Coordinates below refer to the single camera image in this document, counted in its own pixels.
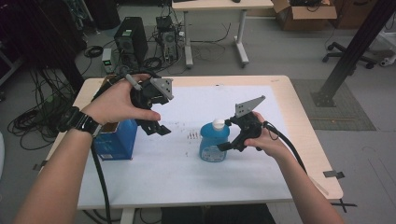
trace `carpet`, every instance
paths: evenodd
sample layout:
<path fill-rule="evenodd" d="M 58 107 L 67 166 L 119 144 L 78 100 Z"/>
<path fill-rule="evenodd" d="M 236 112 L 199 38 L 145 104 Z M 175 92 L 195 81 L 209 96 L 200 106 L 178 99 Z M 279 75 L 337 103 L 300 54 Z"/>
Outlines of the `carpet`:
<path fill-rule="evenodd" d="M 311 92 L 318 92 L 326 80 L 293 79 L 291 81 L 312 127 L 328 131 L 376 131 L 346 83 L 332 98 L 336 107 L 317 107 Z"/>

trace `bottle label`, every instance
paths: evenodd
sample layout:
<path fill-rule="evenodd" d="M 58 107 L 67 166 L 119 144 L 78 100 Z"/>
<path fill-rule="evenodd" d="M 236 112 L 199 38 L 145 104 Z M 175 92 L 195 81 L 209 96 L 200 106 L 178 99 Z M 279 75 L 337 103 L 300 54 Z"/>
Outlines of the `bottle label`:
<path fill-rule="evenodd" d="M 220 151 L 217 146 L 205 147 L 202 150 L 201 158 L 204 161 L 223 161 L 225 153 L 225 151 Z"/>

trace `hand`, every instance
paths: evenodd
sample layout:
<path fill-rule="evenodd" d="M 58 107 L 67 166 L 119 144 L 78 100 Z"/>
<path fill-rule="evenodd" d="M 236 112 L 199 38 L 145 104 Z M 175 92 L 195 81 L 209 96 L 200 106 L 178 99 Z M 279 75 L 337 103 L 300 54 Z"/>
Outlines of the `hand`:
<path fill-rule="evenodd" d="M 135 75 L 138 82 L 149 78 L 147 74 Z M 131 103 L 131 83 L 121 80 L 114 84 L 102 95 L 85 106 L 81 111 L 91 116 L 100 124 L 114 123 L 125 119 L 160 120 L 161 116 L 155 111 L 137 108 Z"/>
<path fill-rule="evenodd" d="M 258 112 L 254 112 L 254 115 L 259 119 L 259 122 L 265 122 L 265 119 Z M 264 152 L 274 159 L 281 159 L 285 156 L 291 155 L 289 149 L 279 140 L 273 140 L 270 135 L 270 131 L 267 129 L 262 129 L 262 134 L 258 138 L 249 138 L 245 140 L 245 146 L 248 147 L 259 147 Z"/>

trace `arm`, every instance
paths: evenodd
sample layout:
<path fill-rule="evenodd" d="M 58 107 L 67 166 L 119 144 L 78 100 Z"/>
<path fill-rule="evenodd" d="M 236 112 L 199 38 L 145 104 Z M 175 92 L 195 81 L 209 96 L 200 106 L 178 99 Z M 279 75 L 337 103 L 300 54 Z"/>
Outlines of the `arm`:
<path fill-rule="evenodd" d="M 256 116 L 264 122 L 260 114 L 256 113 Z M 259 138 L 247 139 L 245 145 L 260 147 L 276 160 L 303 223 L 344 223 L 285 145 L 279 139 L 272 140 L 268 130 L 263 129 Z"/>
<path fill-rule="evenodd" d="M 129 82 L 121 81 L 82 112 L 101 124 L 124 119 L 159 120 L 158 113 L 132 106 L 131 88 Z M 91 143 L 90 133 L 67 132 L 31 188 L 15 223 L 73 223 Z"/>

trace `table leg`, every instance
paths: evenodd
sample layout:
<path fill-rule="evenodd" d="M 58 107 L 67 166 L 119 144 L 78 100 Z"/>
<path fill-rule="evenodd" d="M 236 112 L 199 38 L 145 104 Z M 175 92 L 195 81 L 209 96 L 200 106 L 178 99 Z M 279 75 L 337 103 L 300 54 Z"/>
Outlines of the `table leg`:
<path fill-rule="evenodd" d="M 122 209 L 120 224 L 133 224 L 133 223 L 134 223 L 134 208 Z"/>
<path fill-rule="evenodd" d="M 188 23 L 188 11 L 184 11 L 184 54 L 186 56 L 186 66 L 187 68 L 192 68 L 192 53 L 191 53 L 191 42 L 190 42 L 190 34 L 189 34 L 189 23 Z"/>
<path fill-rule="evenodd" d="M 245 52 L 244 45 L 242 44 L 242 34 L 244 33 L 245 29 L 245 19 L 247 16 L 247 10 L 242 9 L 241 11 L 241 17 L 239 21 L 239 29 L 238 29 L 238 36 L 235 36 L 235 44 L 239 52 L 239 56 L 241 57 L 242 61 L 242 67 L 245 67 L 246 64 L 248 64 L 248 56 L 247 53 Z"/>

